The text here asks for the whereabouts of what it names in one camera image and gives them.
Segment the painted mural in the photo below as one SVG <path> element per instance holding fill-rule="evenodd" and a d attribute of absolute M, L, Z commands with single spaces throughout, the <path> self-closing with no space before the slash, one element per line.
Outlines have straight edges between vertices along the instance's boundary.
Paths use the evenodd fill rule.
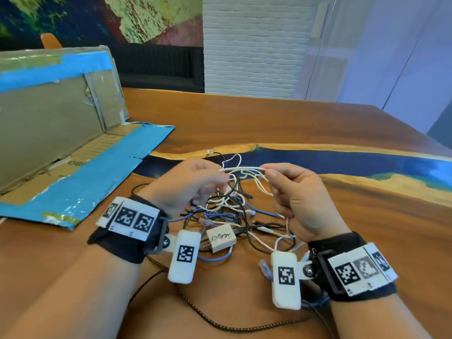
<path fill-rule="evenodd" d="M 0 0 L 0 40 L 202 46 L 202 0 Z"/>

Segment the forearm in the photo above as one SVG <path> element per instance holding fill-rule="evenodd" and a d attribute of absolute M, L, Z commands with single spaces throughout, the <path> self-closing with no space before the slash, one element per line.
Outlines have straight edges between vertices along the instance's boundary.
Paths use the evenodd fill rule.
<path fill-rule="evenodd" d="M 427 331 L 394 294 L 363 302 L 331 302 L 341 339 L 427 339 Z"/>
<path fill-rule="evenodd" d="M 90 245 L 5 339 L 116 338 L 140 265 Z"/>

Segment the left hand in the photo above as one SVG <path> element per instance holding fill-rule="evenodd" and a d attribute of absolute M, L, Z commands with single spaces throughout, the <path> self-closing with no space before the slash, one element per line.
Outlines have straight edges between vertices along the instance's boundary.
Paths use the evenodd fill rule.
<path fill-rule="evenodd" d="M 205 204 L 218 188 L 226 190 L 229 174 L 206 159 L 186 159 L 136 194 L 164 210 L 169 217 L 178 216 L 190 200 Z"/>

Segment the blue tape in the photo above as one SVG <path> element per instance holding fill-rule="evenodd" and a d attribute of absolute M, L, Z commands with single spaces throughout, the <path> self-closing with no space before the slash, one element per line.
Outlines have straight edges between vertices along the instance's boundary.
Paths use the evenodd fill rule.
<path fill-rule="evenodd" d="M 112 61 L 105 51 L 65 54 L 61 57 L 60 64 L 0 72 L 0 92 L 111 69 Z"/>
<path fill-rule="evenodd" d="M 86 218 L 173 129 L 174 126 L 143 125 L 25 205 L 0 203 L 0 215 L 73 230 L 76 224 L 63 220 L 64 216 L 80 221 Z M 45 213 L 57 214 L 59 219 Z"/>

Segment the orange chair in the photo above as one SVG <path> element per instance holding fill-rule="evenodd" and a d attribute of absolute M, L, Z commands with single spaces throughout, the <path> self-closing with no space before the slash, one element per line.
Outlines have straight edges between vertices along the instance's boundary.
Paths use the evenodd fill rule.
<path fill-rule="evenodd" d="M 51 33 L 41 34 L 41 41 L 45 49 L 62 49 L 63 46 L 60 44 L 58 39 Z"/>

